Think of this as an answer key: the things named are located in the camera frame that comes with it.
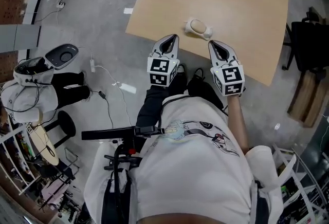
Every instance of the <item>person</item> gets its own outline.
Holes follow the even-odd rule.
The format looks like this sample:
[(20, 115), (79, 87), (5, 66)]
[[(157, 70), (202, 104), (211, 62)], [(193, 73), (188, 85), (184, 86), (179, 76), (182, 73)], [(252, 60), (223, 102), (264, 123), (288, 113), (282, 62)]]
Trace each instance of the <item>person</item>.
[[(26, 87), (16, 98), (13, 104), (13, 118), (16, 122), (32, 122), (34, 126), (43, 120), (43, 114), (74, 104), (90, 96), (89, 87), (84, 85), (84, 73), (57, 73), (53, 75), (50, 85), (44, 87)], [(7, 86), (5, 83), (1, 92), (2, 116), (5, 115), (8, 101), (17, 89), (18, 83)], [(65, 88), (69, 85), (79, 85), (74, 88)]]
[[(186, 89), (189, 96), (183, 95)], [(251, 222), (254, 176), (248, 159), (257, 156), (250, 153), (252, 150), (260, 150), (249, 151), (239, 96), (228, 96), (227, 102), (228, 123), (220, 110), (220, 99), (204, 81), (202, 69), (187, 83), (185, 68), (180, 65), (168, 88), (151, 86), (136, 126), (158, 123), (165, 133), (147, 140), (135, 138), (142, 160), (139, 167), (129, 171), (129, 223)], [(271, 157), (270, 148), (262, 147), (265, 148)], [(105, 206), (104, 196), (108, 185), (111, 192), (113, 184), (112, 173), (104, 170), (109, 164), (104, 155), (114, 156), (115, 149), (112, 143), (101, 144), (85, 186), (85, 202), (97, 224), (110, 223), (106, 218), (115, 212)], [(259, 212), (268, 223), (276, 223), (283, 209), (278, 186), (275, 195), (270, 203), (271, 213), (266, 203), (260, 203), (264, 208)], [(258, 223), (267, 223), (262, 217)]]

